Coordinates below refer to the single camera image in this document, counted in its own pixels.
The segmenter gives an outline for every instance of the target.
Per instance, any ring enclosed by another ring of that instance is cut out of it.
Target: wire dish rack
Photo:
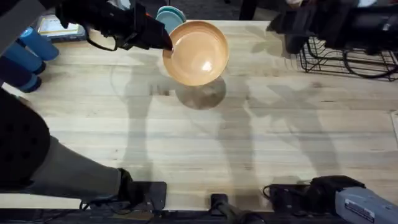
[[[297,63],[308,73],[392,82],[398,79],[396,55],[390,51],[366,55],[363,50],[327,49],[324,41],[311,37],[297,55]]]

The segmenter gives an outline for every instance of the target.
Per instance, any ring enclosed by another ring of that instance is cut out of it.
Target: wooden tabletop
[[[53,136],[135,180],[167,183],[166,209],[204,210],[212,193],[265,210],[264,185],[344,174],[398,203],[398,82],[300,72],[266,21],[210,21],[227,37],[214,83],[181,86],[160,50],[58,44],[24,95]],[[2,207],[77,208],[77,200],[2,195]]]

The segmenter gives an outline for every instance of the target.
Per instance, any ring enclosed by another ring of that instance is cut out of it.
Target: blue object
[[[181,10],[179,10],[176,7],[173,7],[173,6],[162,6],[157,11],[157,14],[160,14],[161,12],[165,12],[165,11],[176,13],[176,15],[178,15],[179,18],[181,18],[181,20],[183,22],[187,21],[187,18],[185,17],[184,13]]]
[[[165,25],[165,30],[170,34],[176,27],[185,22],[185,16],[174,7],[162,7],[159,9],[156,20]]]
[[[20,91],[30,93],[38,89],[42,84],[41,79],[37,75],[33,75],[7,57],[0,58],[0,67],[0,79],[18,88]]]
[[[31,27],[28,27],[19,38],[42,60],[53,60],[60,53],[51,41],[41,36]]]
[[[4,53],[4,56],[24,67],[26,70],[36,74],[42,72],[43,65],[45,65],[40,58],[17,43],[11,44]]]

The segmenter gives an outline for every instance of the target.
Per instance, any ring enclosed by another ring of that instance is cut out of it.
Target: blue cylinder
[[[45,63],[17,43],[13,43],[6,50],[4,56],[34,74],[40,74],[44,71]]]
[[[38,89],[42,84],[37,75],[33,75],[7,57],[0,57],[0,68],[0,79],[25,93]]]
[[[19,36],[19,38],[26,44],[26,46],[28,46],[28,48],[43,60],[53,60],[60,53],[51,41],[41,36],[31,27],[28,27],[21,36]]]

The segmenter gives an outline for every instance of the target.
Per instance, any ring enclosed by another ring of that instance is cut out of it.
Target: orange bowl
[[[163,63],[169,75],[184,85],[207,84],[219,77],[228,63],[226,38],[208,22],[181,24],[170,38],[173,51],[163,51]]]

